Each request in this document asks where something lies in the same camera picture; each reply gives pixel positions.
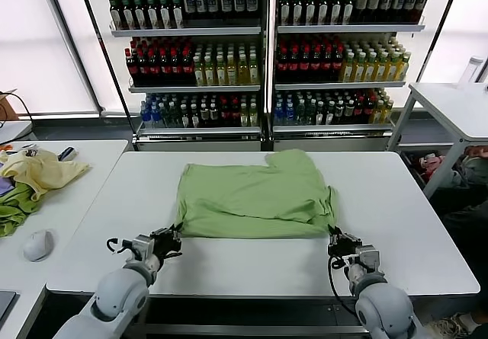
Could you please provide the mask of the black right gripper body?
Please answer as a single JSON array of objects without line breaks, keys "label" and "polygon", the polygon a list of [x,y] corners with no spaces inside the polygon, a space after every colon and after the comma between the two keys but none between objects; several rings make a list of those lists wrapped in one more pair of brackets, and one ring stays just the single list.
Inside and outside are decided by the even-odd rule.
[{"label": "black right gripper body", "polygon": [[361,245],[361,239],[348,233],[334,234],[329,237],[327,248],[330,257],[344,257],[355,254]]}]

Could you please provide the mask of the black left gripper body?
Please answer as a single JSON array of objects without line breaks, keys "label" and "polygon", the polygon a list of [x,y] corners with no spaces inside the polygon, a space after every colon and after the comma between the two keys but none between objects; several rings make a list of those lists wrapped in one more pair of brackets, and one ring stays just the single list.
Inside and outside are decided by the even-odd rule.
[{"label": "black left gripper body", "polygon": [[169,259],[181,256],[181,241],[175,241],[174,236],[165,234],[165,229],[151,232],[149,237],[153,240],[152,253],[158,259]]}]

